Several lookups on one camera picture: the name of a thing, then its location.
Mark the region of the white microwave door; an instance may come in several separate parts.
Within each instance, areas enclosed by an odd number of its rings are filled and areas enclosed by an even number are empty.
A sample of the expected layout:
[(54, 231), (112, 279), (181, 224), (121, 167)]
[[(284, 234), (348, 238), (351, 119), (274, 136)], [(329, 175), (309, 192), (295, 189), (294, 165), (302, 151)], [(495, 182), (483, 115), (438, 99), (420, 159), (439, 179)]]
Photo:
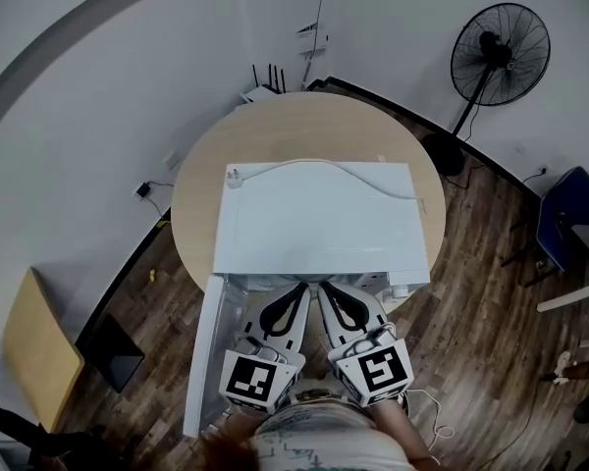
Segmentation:
[(234, 346), (247, 298), (247, 291), (230, 278), (209, 277), (187, 385), (183, 433), (188, 437), (198, 437), (229, 407), (219, 384), (225, 352)]

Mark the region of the white wall-mounted boxes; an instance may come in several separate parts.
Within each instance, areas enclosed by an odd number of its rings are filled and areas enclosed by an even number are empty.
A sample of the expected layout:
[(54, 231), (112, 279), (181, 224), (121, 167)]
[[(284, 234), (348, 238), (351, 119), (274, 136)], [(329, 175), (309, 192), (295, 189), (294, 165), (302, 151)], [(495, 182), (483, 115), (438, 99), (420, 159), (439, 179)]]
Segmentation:
[(298, 54), (309, 59), (317, 53), (324, 51), (329, 43), (329, 33), (323, 23), (313, 23), (296, 33)]

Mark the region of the black office chair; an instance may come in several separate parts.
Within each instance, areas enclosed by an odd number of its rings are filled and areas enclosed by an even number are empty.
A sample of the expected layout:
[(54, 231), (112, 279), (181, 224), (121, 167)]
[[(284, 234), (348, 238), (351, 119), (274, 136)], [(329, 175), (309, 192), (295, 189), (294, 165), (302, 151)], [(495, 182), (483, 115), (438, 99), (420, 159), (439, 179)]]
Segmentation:
[(61, 457), (68, 471), (116, 471), (117, 465), (94, 436), (53, 434), (0, 407), (0, 432), (43, 457)]

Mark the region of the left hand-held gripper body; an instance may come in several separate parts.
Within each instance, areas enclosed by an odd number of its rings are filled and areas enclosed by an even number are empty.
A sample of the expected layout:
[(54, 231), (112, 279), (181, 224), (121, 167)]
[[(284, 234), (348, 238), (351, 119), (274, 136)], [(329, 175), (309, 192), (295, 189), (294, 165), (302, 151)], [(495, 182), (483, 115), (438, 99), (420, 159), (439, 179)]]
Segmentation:
[(234, 349), (225, 352), (219, 394), (231, 404), (275, 413), (288, 399), (304, 365), (299, 352), (242, 336)]

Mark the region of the round wooden table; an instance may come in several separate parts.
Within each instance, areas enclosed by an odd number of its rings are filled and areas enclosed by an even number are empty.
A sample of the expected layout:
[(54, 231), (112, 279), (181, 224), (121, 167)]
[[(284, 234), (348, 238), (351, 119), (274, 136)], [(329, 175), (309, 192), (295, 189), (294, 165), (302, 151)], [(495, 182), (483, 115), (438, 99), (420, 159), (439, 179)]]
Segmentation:
[(424, 201), (428, 263), (444, 237), (446, 202), (435, 166), (418, 139), (374, 106), (322, 92), (282, 94), (240, 106), (193, 146), (177, 174), (171, 220), (176, 248), (199, 288), (212, 272), (226, 168), (230, 164), (324, 159), (406, 163)]

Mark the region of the person's white printed shirt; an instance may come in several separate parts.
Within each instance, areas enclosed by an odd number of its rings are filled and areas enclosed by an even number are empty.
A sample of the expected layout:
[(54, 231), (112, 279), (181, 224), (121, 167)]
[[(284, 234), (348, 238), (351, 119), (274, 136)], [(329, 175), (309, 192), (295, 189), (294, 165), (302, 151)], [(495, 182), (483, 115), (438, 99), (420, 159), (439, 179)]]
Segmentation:
[(260, 471), (415, 471), (402, 447), (348, 405), (292, 405), (249, 439)]

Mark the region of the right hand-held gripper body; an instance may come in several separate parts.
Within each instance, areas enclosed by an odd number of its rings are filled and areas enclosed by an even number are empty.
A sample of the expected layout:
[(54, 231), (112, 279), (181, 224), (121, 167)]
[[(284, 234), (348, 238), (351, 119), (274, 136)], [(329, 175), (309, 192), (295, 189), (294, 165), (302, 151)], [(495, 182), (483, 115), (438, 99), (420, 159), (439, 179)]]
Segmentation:
[(405, 341), (384, 324), (328, 354), (334, 375), (361, 407), (397, 398), (413, 382)]

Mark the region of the black flat panel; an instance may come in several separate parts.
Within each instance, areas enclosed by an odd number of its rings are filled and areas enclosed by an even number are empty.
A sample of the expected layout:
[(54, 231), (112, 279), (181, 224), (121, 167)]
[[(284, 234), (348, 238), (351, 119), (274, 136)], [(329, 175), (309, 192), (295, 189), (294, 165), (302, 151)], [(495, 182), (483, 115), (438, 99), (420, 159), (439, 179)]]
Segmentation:
[(93, 316), (77, 339), (77, 348), (116, 393), (121, 393), (145, 355), (110, 314)]

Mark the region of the yellow wooden board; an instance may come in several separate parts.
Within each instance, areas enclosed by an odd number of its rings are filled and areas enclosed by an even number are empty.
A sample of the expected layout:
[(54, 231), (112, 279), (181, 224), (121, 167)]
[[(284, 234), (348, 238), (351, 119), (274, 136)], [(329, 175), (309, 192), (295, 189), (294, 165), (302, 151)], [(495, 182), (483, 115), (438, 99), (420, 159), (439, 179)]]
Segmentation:
[(7, 319), (2, 351), (42, 428), (56, 430), (84, 359), (64, 332), (33, 268), (22, 279)]

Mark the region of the person's belt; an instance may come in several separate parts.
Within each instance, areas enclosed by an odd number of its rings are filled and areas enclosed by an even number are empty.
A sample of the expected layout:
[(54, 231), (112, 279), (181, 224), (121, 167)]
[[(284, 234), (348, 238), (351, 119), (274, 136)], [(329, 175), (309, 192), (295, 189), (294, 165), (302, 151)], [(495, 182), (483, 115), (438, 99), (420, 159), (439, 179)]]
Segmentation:
[(330, 392), (325, 389), (312, 389), (303, 392), (298, 392), (294, 395), (296, 403), (311, 403), (311, 402), (329, 402), (336, 401), (341, 403), (349, 403), (351, 399), (342, 394)]

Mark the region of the blue chair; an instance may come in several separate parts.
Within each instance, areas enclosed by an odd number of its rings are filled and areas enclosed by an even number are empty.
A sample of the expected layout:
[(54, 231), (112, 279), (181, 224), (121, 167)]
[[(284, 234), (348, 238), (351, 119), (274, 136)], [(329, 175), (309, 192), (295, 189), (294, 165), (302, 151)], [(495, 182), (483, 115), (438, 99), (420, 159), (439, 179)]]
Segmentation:
[(544, 269), (536, 269), (535, 276), (525, 283), (530, 288), (547, 278), (563, 272), (574, 260), (582, 241), (575, 227), (589, 226), (589, 173), (574, 167), (541, 197), (533, 240), (517, 249), (501, 263), (501, 268), (521, 261), (533, 250), (540, 248), (543, 257), (538, 262)]

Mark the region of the black standing fan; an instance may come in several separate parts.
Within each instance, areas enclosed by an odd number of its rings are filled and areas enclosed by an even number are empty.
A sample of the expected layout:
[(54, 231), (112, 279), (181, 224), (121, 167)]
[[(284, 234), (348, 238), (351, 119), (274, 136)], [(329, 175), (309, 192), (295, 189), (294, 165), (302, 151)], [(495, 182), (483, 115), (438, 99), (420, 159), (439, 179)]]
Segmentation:
[(551, 40), (543, 20), (516, 3), (500, 3), (474, 15), (453, 48), (453, 86), (466, 102), (452, 134), (430, 133), (422, 144), (444, 178), (464, 171), (465, 157), (457, 142), (482, 107), (508, 105), (525, 96), (544, 76), (551, 58)]

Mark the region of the white router with black antennas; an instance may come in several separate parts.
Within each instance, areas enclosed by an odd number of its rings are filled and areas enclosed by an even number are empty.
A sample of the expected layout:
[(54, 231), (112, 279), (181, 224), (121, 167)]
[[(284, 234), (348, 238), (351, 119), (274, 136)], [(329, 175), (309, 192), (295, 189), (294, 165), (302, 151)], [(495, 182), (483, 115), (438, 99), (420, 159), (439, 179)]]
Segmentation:
[(244, 103), (263, 101), (287, 92), (284, 70), (278, 69), (276, 65), (272, 64), (268, 66), (268, 69), (268, 82), (261, 84), (259, 82), (256, 67), (255, 65), (252, 65), (254, 88), (248, 92), (242, 92), (240, 94), (240, 98)]

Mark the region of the white microwave oven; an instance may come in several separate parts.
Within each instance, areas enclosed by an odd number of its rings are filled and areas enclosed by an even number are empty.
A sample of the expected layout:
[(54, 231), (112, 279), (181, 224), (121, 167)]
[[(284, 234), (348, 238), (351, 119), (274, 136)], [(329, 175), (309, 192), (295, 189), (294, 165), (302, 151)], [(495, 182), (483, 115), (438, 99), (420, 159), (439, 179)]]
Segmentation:
[(230, 164), (213, 273), (379, 276), (393, 293), (430, 282), (420, 213), (404, 163), (300, 159)]

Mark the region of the person's right forearm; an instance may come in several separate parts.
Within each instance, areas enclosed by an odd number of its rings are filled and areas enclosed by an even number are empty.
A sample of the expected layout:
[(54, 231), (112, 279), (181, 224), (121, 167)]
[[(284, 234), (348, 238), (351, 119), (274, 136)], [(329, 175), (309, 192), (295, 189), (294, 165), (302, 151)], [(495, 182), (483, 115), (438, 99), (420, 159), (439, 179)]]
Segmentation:
[(387, 399), (368, 408), (379, 431), (396, 441), (410, 465), (417, 471), (447, 471), (430, 453), (426, 443), (408, 419), (402, 406)]

